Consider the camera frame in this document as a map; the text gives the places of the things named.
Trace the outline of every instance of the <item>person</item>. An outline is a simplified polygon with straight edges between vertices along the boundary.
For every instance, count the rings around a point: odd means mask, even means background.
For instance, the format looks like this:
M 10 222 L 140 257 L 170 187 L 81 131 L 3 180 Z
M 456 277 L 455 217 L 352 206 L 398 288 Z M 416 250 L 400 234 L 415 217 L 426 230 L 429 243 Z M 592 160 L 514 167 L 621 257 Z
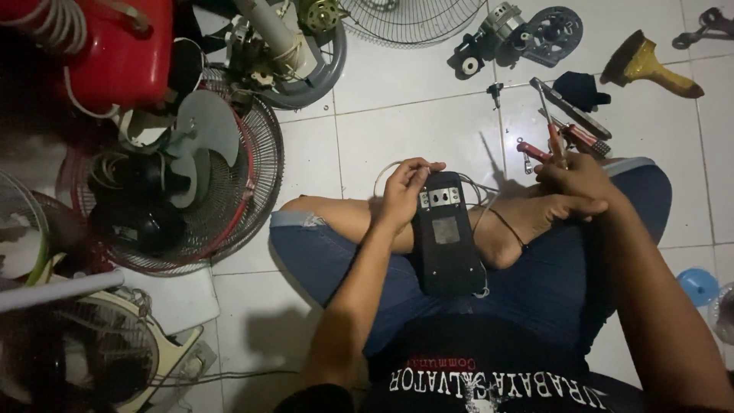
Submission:
M 663 171 L 645 158 L 567 161 L 536 168 L 557 193 L 468 212 L 482 298 L 424 295 L 410 264 L 416 199 L 443 163 L 404 161 L 380 202 L 303 196 L 275 212 L 277 255 L 325 308 L 304 388 L 275 411 L 355 411 L 360 354 L 361 412 L 613 410 L 584 357 L 615 309 L 649 407 L 734 411 L 719 349 L 657 249 L 672 201 Z

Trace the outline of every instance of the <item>blue jeans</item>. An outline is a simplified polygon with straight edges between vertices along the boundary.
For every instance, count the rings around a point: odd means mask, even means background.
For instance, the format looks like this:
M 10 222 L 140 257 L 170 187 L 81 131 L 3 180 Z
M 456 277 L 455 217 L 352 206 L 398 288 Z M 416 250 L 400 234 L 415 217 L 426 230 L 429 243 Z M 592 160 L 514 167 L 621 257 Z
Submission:
M 626 159 L 606 169 L 659 242 L 672 201 L 665 173 L 647 158 Z M 307 212 L 274 212 L 270 240 L 288 271 L 322 306 L 329 303 L 357 252 L 357 245 Z M 424 295 L 409 259 L 393 254 L 364 354 L 382 350 L 414 318 L 452 313 L 510 320 L 546 342 L 586 355 L 615 311 L 600 242 L 592 224 L 558 223 L 533 240 L 513 266 L 488 271 L 490 293 L 484 298 Z

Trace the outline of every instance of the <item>foot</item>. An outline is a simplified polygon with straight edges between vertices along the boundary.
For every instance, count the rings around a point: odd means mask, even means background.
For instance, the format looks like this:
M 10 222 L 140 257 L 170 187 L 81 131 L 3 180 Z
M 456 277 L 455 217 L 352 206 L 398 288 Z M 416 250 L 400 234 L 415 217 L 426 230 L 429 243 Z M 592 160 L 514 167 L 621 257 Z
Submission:
M 469 214 L 472 224 L 476 225 L 474 242 L 484 262 L 501 270 L 513 265 L 520 258 L 523 252 L 520 241 L 525 245 L 529 244 L 551 229 L 555 219 L 565 220 L 571 215 L 588 218 L 604 212 L 606 207 L 606 202 L 603 201 L 566 195 L 500 198 L 492 205 L 492 209 L 512 227 L 514 234 L 491 211 L 482 215 L 483 206 L 472 209 Z

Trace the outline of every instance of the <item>anklet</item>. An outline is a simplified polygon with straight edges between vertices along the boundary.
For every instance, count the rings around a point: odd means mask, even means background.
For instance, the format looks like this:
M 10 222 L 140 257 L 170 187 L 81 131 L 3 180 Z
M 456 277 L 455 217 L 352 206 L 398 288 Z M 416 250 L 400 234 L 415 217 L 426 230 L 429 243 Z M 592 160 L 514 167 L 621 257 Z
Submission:
M 519 235 L 517 235 L 517 232 L 515 232 L 515 230 L 514 230 L 514 229 L 512 229 L 512 227 L 511 227 L 511 226 L 510 226 L 510 225 L 509 225 L 509 224 L 507 223 L 507 221 L 505 221 L 505 220 L 504 220 L 504 218 L 502 218 L 502 215 L 500 215 L 500 214 L 499 214 L 499 212 L 495 211 L 495 210 L 494 210 L 494 209 L 492 209 L 492 208 L 487 208 L 487 210 L 490 210 L 490 211 L 492 211 L 492 213 L 494 213 L 494 215 L 497 215 L 497 218 L 499 218 L 500 222 L 502 222 L 502 223 L 503 223 L 503 224 L 504 224 L 504 225 L 505 225 L 505 226 L 506 226 L 506 227 L 507 227 L 507 228 L 508 228 L 508 229 L 509 229 L 509 230 L 510 230 L 510 231 L 512 232 L 512 234 L 513 234 L 513 235 L 515 236 L 515 238 L 517 238 L 517 241 L 518 241 L 518 242 L 520 243 L 520 249 L 521 249 L 521 250 L 522 250 L 523 252 L 527 251 L 527 249 L 528 249 L 528 245 L 527 245 L 527 244 L 525 244 L 525 243 L 524 243 L 524 242 L 523 242 L 523 241 L 522 241 L 522 240 L 520 239 L 520 236 L 519 236 Z

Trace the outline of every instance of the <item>black t-shirt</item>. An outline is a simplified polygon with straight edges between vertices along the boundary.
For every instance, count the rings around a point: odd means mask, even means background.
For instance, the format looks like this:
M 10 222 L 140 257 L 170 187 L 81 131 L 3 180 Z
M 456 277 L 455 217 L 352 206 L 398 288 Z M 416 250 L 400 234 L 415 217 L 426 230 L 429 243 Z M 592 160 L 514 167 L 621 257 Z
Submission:
M 371 357 L 372 387 L 360 412 L 608 412 L 576 352 L 528 330 L 479 315 L 438 315 L 408 323 Z M 277 412 L 352 412 L 336 385 L 309 387 Z

